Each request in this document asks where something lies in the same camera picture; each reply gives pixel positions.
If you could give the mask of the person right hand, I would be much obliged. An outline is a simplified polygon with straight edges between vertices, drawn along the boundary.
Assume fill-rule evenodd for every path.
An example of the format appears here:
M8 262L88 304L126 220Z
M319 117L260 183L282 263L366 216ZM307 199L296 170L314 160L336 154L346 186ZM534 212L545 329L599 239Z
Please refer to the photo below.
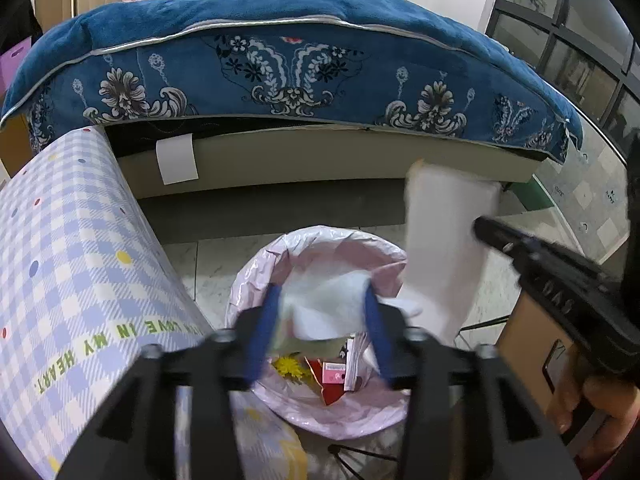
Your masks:
M639 419L639 389L615 377L587 376L578 380L575 372L580 354L570 348L563 375L555 387L547 416L560 434L570 429L580 400L587 400L606 419L575 458L578 468L589 477L616 453Z

